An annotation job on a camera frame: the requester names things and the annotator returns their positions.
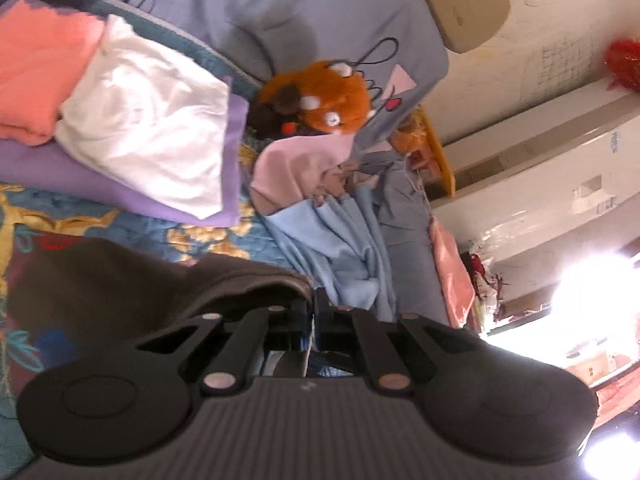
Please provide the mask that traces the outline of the grey garment with pink cuffs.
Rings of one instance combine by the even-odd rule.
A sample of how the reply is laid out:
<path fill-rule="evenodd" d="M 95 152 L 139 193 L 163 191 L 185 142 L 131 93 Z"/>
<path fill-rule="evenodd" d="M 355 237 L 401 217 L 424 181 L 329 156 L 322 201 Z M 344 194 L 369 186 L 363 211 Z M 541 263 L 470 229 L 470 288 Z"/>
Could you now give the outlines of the grey garment with pink cuffs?
<path fill-rule="evenodd" d="M 205 312 L 240 318 L 309 299 L 308 278 L 261 262 L 209 254 L 167 262 L 103 238 L 39 233 L 6 268 L 9 392 L 37 374 Z"/>

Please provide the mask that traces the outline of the light blue garment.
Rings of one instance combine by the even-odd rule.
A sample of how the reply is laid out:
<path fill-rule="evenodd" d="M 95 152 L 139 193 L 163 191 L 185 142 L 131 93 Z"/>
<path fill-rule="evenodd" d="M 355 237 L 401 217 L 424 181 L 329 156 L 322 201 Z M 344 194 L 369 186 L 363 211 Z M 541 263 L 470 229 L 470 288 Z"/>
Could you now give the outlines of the light blue garment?
<path fill-rule="evenodd" d="M 291 266 L 334 304 L 370 311 L 382 322 L 396 318 L 390 257 L 367 185 L 321 203 L 307 198 L 262 221 Z"/>

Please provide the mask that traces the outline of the pink cloth under plush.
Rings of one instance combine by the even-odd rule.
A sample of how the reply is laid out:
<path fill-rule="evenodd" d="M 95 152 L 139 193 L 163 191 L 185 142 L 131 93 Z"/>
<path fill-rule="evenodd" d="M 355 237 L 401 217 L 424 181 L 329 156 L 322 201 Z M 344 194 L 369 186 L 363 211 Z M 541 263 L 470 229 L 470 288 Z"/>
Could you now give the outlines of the pink cloth under plush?
<path fill-rule="evenodd" d="M 250 177 L 250 200 L 264 216 L 304 200 L 322 203 L 359 185 L 374 188 L 378 177 L 360 170 L 352 158 L 352 136 L 292 136 L 270 143 L 257 156 Z"/>

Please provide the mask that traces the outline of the orange plastic bag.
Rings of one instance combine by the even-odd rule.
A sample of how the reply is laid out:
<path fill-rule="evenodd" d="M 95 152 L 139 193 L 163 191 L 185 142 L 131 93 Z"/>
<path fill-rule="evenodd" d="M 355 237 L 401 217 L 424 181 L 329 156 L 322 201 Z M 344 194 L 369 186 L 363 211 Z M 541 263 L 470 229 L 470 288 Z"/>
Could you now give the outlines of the orange plastic bag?
<path fill-rule="evenodd" d="M 415 119 L 408 117 L 396 128 L 388 142 L 398 153 L 411 155 L 423 148 L 425 132 Z"/>

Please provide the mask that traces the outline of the yellow flat board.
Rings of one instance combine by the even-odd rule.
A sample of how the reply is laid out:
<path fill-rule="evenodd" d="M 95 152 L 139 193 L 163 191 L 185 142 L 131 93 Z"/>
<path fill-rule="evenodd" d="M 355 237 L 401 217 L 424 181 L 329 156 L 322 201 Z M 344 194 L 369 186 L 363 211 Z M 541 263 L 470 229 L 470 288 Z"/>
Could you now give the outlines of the yellow flat board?
<path fill-rule="evenodd" d="M 448 197 L 456 196 L 457 185 L 454 170 L 451 169 L 449 160 L 445 154 L 439 137 L 428 118 L 426 111 L 417 106 L 413 117 L 418 121 L 422 140 L 420 148 L 413 155 L 412 168 L 415 170 L 427 170 L 433 177 L 438 177 L 442 188 Z"/>

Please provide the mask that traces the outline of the white air conditioner unit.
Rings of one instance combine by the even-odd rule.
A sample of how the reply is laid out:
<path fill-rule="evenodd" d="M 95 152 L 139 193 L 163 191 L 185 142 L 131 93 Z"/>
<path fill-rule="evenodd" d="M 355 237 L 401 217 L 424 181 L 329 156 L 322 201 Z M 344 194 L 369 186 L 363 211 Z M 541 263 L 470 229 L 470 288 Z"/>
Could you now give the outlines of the white air conditioner unit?
<path fill-rule="evenodd" d="M 446 147 L 454 197 L 431 203 L 459 245 L 502 261 L 639 192 L 639 96 L 607 80 Z"/>

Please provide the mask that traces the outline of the red panda plush toy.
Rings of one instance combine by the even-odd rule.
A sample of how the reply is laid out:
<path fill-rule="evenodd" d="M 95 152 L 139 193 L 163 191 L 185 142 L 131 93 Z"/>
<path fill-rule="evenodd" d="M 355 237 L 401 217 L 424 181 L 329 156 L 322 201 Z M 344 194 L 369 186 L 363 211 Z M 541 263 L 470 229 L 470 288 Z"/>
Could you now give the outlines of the red panda plush toy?
<path fill-rule="evenodd" d="M 318 61 L 269 79 L 250 104 L 247 125 L 260 140 L 351 136 L 374 115 L 366 80 L 352 64 Z"/>

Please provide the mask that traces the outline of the folded white garment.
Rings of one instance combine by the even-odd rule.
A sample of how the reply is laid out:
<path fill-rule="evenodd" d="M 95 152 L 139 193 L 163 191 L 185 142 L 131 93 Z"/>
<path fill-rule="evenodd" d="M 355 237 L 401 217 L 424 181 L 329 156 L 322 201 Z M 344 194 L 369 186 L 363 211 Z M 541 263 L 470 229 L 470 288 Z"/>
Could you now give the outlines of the folded white garment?
<path fill-rule="evenodd" d="M 78 162 L 203 220 L 222 208 L 229 99 L 225 81 L 110 15 L 54 138 Z"/>

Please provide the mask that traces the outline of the blue floral quilted blanket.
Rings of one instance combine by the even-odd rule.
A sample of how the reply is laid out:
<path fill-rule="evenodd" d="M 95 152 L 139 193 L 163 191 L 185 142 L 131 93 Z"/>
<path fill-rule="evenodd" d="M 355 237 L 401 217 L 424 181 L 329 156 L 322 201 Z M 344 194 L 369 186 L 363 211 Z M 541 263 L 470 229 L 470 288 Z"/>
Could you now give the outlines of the blue floral quilted blanket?
<path fill-rule="evenodd" d="M 84 166 L 64 169 L 63 154 L 46 144 L 29 148 L 6 144 L 1 153 L 1 271 L 29 257 L 47 242 L 96 237 L 145 252 L 168 262 L 194 263 L 221 254 L 290 265 L 250 204 L 243 183 L 255 161 L 258 144 L 234 128 L 224 155 L 229 217 L 200 226 L 173 212 L 159 212 L 114 182 L 93 182 Z M 18 426 L 18 392 L 35 374 L 64 363 L 75 352 L 56 335 L 36 338 L 1 315 L 1 475 L 10 478 L 32 459 Z"/>

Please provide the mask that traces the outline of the folded purple garment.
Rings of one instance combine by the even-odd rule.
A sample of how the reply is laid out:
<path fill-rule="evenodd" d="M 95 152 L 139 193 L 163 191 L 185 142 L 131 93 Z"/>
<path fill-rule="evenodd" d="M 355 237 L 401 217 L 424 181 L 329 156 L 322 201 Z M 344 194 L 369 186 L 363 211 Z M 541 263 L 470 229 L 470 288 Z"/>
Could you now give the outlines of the folded purple garment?
<path fill-rule="evenodd" d="M 240 220 L 241 170 L 239 154 L 250 100 L 257 88 L 239 76 L 225 76 L 231 84 L 229 125 L 224 137 L 222 162 L 222 209 L 198 220 L 186 212 L 172 209 L 149 197 L 126 188 L 98 174 L 68 156 L 55 142 L 27 146 L 14 140 L 1 142 L 1 181 L 25 188 L 67 194 L 93 200 L 133 214 L 167 220 L 191 226 L 231 228 Z"/>

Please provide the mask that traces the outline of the grey printed sofa cover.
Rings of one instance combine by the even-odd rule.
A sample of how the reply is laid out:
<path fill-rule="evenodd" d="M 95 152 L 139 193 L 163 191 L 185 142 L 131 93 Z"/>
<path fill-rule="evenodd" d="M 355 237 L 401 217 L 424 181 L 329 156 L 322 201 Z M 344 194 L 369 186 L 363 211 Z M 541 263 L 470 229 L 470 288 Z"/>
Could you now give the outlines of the grey printed sofa cover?
<path fill-rule="evenodd" d="M 355 146 L 363 171 L 378 177 L 362 210 L 380 226 L 397 309 L 446 321 L 428 203 L 416 174 L 383 148 L 448 70 L 425 0 L 119 1 L 188 32 L 260 81 L 314 61 L 352 64 L 375 109 Z"/>

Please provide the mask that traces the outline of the folded coral pink garment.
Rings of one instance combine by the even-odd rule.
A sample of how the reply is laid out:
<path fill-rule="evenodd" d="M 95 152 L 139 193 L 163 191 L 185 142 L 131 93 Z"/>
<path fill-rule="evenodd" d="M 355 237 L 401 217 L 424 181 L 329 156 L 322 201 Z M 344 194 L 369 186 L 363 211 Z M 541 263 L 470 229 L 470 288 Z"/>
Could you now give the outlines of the folded coral pink garment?
<path fill-rule="evenodd" d="M 103 35 L 102 18 L 39 0 L 1 5 L 1 137 L 29 146 L 52 139 Z"/>

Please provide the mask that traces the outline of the red hanging decoration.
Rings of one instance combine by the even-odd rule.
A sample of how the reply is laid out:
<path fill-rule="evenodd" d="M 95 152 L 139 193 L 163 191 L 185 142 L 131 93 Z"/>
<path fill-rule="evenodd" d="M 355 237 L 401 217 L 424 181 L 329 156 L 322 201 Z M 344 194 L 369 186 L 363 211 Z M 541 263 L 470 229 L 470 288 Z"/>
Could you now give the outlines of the red hanging decoration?
<path fill-rule="evenodd" d="M 608 88 L 623 87 L 640 91 L 640 42 L 634 38 L 620 38 L 605 52 L 604 65 L 612 76 Z"/>

